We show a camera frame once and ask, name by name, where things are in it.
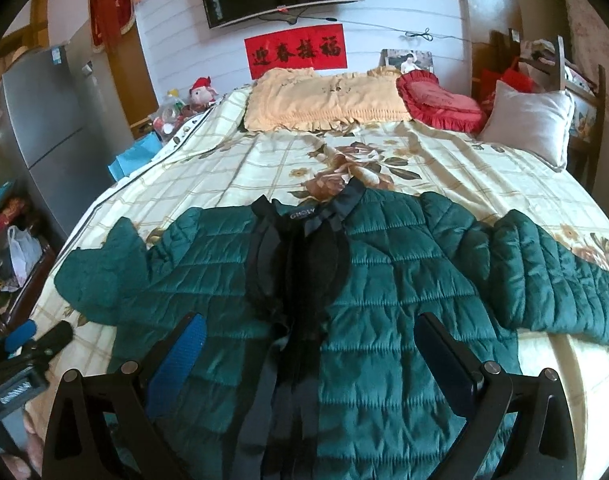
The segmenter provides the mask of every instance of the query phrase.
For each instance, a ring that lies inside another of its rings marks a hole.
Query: green quilted jacket
[[[270,322],[245,298],[255,223],[249,206],[192,208],[147,250],[123,218],[101,249],[73,251],[56,276],[74,308],[118,327],[110,370],[142,358],[187,312],[206,318],[204,349],[160,421],[196,479],[228,478],[271,343]],[[513,373],[519,327],[609,344],[609,272],[518,211],[490,227],[436,193],[369,189],[344,224],[351,267],[327,308],[316,478],[424,480],[453,443],[464,421],[414,346],[421,312]],[[481,474],[497,464],[509,427]]]

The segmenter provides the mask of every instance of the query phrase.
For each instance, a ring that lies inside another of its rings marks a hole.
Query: bed
[[[88,322],[57,293],[54,275],[73,248],[100,247],[120,217],[155,243],[183,211],[269,200],[325,200],[349,176],[382,189],[441,193],[493,223],[518,209],[575,254],[609,270],[609,220],[566,171],[535,156],[416,121],[345,124],[327,132],[270,134],[244,128],[251,87],[233,91],[182,132],[147,166],[105,192],[80,220],[46,280],[31,315],[43,333],[65,319],[74,341],[52,363],[50,389],[28,406],[44,435],[62,374],[107,369],[115,329]],[[609,465],[609,347],[565,335],[521,332],[524,374],[559,371],[571,409],[580,477],[598,479]]]

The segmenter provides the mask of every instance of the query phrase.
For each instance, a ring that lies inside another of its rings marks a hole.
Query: photograph
[[[394,66],[403,74],[412,70],[427,70],[433,73],[433,55],[423,50],[395,50],[382,51],[384,64]]]

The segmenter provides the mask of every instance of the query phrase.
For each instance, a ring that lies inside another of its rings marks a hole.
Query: red banner
[[[263,34],[244,40],[251,78],[272,68],[346,68],[342,25],[316,25]]]
[[[89,0],[91,17],[91,36],[95,51],[102,50],[103,44],[115,46],[121,34],[133,27],[133,0]]]

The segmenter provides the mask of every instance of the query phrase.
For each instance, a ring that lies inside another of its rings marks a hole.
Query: hand
[[[44,443],[38,436],[33,420],[31,420],[31,417],[27,412],[24,412],[24,427],[27,431],[27,455],[31,462],[31,467],[41,475]],[[30,478],[31,469],[21,458],[3,454],[2,460],[4,460],[4,463],[16,480],[27,480]]]

